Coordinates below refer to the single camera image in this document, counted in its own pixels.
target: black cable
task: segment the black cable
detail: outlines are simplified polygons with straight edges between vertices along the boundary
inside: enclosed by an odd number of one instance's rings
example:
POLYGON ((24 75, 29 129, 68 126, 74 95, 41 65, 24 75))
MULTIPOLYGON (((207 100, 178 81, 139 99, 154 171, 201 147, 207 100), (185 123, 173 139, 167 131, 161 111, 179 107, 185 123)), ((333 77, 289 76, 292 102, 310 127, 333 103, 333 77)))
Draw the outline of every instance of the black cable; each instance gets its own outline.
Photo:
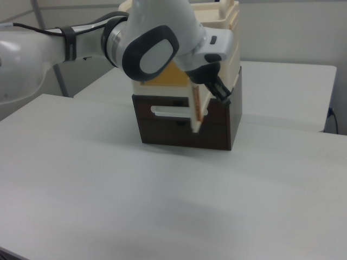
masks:
POLYGON ((32 30, 32 31, 35 31, 37 33, 42 33, 42 34, 47 34, 47 35, 52 35, 52 36, 63 36, 60 32, 46 31, 46 30, 42 30, 42 29, 39 29, 39 28, 36 28, 36 27, 32 27, 32 26, 29 26, 29 25, 25 25, 25 24, 22 24, 22 23, 13 23, 13 26, 25 28, 25 29, 28 29, 28 30, 32 30))
POLYGON ((334 119, 335 119, 335 125, 336 125, 336 134, 338 134, 338 125, 337 125, 337 118, 336 118, 336 114, 334 111, 331 112, 331 114, 333 115, 334 119))
MULTIPOLYGON (((22 24, 22 23, 13 23, 13 26, 25 28, 25 29, 28 29, 28 30, 35 31, 37 33, 41 33, 41 34, 63 37, 63 34, 61 32, 46 31, 46 30, 42 30, 42 29, 39 29, 39 28, 36 28, 36 27, 32 27, 32 26, 29 26, 29 25, 25 25, 25 24, 22 24)), ((101 29, 101 28, 104 28, 104 27, 105 27, 105 25, 102 24, 102 25, 99 25, 99 26, 96 26, 96 27, 93 27, 93 28, 90 28, 90 29, 87 29, 87 30, 78 31, 78 32, 76 32, 76 35, 86 34, 86 33, 89 33, 91 31, 95 31, 95 30, 98 30, 98 29, 101 29)))

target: white drawer handle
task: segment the white drawer handle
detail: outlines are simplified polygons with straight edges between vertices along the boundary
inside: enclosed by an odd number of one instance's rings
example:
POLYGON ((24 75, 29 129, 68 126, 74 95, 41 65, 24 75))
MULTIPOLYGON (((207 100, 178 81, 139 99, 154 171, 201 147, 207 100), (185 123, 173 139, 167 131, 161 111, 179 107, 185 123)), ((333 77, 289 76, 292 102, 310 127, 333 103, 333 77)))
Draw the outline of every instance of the white drawer handle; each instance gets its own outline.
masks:
POLYGON ((165 106, 152 106, 151 111, 156 116, 165 116, 169 118, 191 118, 189 107, 165 107, 165 106))

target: table surface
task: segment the table surface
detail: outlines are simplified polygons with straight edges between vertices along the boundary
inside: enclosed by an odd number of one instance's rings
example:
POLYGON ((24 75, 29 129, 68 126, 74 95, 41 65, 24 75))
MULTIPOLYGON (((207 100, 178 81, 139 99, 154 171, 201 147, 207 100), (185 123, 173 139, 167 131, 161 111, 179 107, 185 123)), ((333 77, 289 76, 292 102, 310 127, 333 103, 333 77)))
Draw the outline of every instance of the table surface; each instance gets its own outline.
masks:
POLYGON ((131 105, 42 95, 0 122, 0 246, 29 260, 345 259, 347 138, 240 123, 144 145, 131 105))
MULTIPOLYGON (((241 62, 243 122, 322 132, 336 67, 241 62)), ((131 103, 131 80, 115 68, 75 98, 103 103, 131 103)))

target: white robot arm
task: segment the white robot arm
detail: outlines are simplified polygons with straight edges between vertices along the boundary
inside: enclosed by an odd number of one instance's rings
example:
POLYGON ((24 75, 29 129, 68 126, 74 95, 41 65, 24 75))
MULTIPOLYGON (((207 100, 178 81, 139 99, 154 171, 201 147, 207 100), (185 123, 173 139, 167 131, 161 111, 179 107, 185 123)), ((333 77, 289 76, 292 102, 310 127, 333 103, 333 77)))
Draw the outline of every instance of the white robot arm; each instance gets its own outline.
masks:
MULTIPOLYGON (((1 24, 0 27, 22 26, 1 24)), ((46 71, 63 61, 106 57, 136 81, 158 76, 171 61, 205 84, 223 104, 230 91, 218 77, 232 48, 230 30, 205 28, 187 0, 133 0, 131 15, 114 12, 92 24, 0 32, 0 102, 33 94, 46 71)))

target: dark brown wooden box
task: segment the dark brown wooden box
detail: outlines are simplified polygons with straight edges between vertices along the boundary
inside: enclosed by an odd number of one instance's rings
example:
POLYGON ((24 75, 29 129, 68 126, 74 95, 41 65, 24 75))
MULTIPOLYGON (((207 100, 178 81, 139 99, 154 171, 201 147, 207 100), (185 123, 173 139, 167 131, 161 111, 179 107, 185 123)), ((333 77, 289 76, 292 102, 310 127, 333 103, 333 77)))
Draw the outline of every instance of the dark brown wooden box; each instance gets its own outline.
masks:
POLYGON ((188 107, 187 97, 137 96, 133 103, 142 142, 231 151, 242 117, 242 69, 230 98, 231 105, 223 107, 212 99, 199 133, 193 133, 190 119, 165 118, 154 115, 152 106, 188 107))

